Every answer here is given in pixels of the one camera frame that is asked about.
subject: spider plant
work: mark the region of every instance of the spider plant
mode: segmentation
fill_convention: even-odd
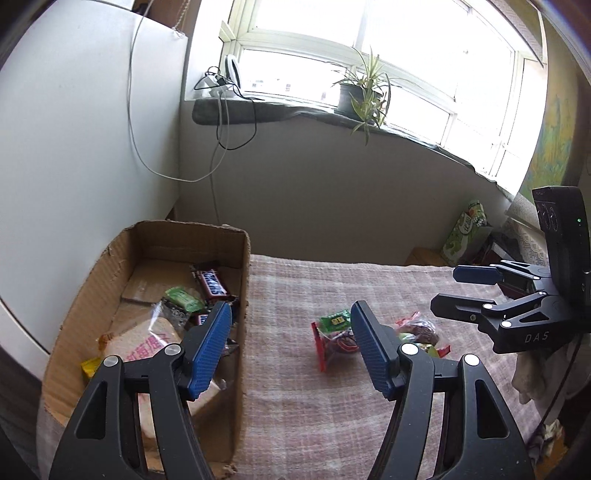
[[[363,91],[363,100],[351,97],[353,110],[361,120],[355,125],[353,131],[356,132],[363,128],[365,133],[365,144],[369,142],[370,126],[380,128],[384,124],[386,115],[390,108],[391,85],[388,74],[382,71],[379,65],[379,55],[374,56],[370,48],[369,61],[366,61],[361,52],[354,48],[361,62],[363,63],[363,72],[354,72],[351,69],[345,69],[343,78],[338,82],[339,85],[354,85],[360,87]]]

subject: plastic bag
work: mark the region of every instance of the plastic bag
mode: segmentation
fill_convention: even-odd
[[[349,310],[320,317],[311,326],[321,372],[326,371],[329,362],[338,354],[348,355],[359,350],[351,329]]]
[[[449,344],[437,348],[439,331],[421,312],[414,312],[410,317],[396,320],[395,323],[396,334],[403,342],[412,342],[433,357],[443,358],[452,351]]]
[[[186,310],[163,299],[151,307],[122,303],[115,319],[116,328],[99,340],[102,358],[119,355],[125,362],[151,358],[170,343],[180,343],[181,333],[190,315]],[[212,380],[209,388],[195,401],[187,402],[189,413],[195,419],[206,406],[217,401],[223,390]],[[147,439],[155,439],[154,420],[148,394],[138,394],[139,420]]]

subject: silver screw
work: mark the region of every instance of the silver screw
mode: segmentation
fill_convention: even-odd
[[[168,345],[165,349],[164,349],[164,353],[166,353],[167,355],[176,355],[177,353],[180,353],[181,351],[181,346],[177,343],[171,343],[170,345]]]
[[[119,359],[115,355],[109,355],[103,360],[106,367],[114,367],[119,362]]]
[[[400,348],[407,355],[416,355],[418,353],[418,347],[414,343],[403,343]]]
[[[467,354],[464,357],[464,361],[473,367],[477,366],[480,363],[480,359],[476,355],[472,355],[471,353]]]

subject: potted plant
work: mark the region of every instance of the potted plant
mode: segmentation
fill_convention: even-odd
[[[382,72],[379,55],[370,49],[369,61],[354,48],[363,62],[363,72],[355,73],[345,69],[344,78],[335,82],[340,85],[339,106],[336,113],[347,116],[359,123],[353,132],[363,127],[365,144],[369,141],[370,126],[380,128],[390,108],[390,78]]]

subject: bed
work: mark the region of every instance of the bed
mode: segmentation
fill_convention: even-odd
[[[360,354],[318,368],[310,322],[366,300],[378,320],[420,310],[452,345],[451,359],[474,353],[486,365],[525,439],[539,415],[511,387],[515,355],[492,352],[475,325],[433,317],[431,298],[452,293],[505,301],[496,286],[459,284],[447,267],[393,267],[284,260],[253,255],[243,355],[242,428],[236,480],[364,479],[378,453],[394,404],[374,390]],[[420,479],[434,468],[443,395],[433,400]],[[42,408],[37,448],[42,478],[61,433]]]

